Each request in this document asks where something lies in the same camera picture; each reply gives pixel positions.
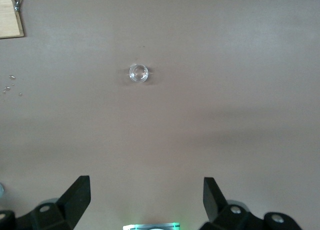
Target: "screw head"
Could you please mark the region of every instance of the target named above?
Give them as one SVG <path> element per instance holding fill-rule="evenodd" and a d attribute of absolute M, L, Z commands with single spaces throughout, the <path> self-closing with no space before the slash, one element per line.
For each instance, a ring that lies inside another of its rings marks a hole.
<path fill-rule="evenodd" d="M 237 206 L 232 206 L 230 208 L 231 212 L 233 212 L 234 214 L 240 214 L 241 213 L 241 209 Z"/>
<path fill-rule="evenodd" d="M 277 223 L 279 223 L 279 224 L 282 224 L 282 223 L 285 222 L 285 220 L 284 220 L 280 215 L 278 215 L 278 214 L 273 214 L 273 215 L 271 216 L 271 218 L 272 218 L 273 221 L 275 221 L 275 222 L 277 222 Z"/>
<path fill-rule="evenodd" d="M 48 211 L 49 209 L 50 209 L 50 206 L 45 205 L 45 206 L 41 207 L 39 211 L 40 211 L 41 213 L 44 213 L 44 212 Z"/>

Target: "metal hook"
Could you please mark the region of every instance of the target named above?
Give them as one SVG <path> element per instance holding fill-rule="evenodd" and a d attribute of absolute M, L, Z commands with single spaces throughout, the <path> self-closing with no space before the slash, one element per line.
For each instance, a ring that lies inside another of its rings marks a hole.
<path fill-rule="evenodd" d="M 22 2 L 22 0 L 17 0 L 17 1 L 15 2 L 14 10 L 15 10 L 16 12 L 20 12 L 21 2 Z"/>

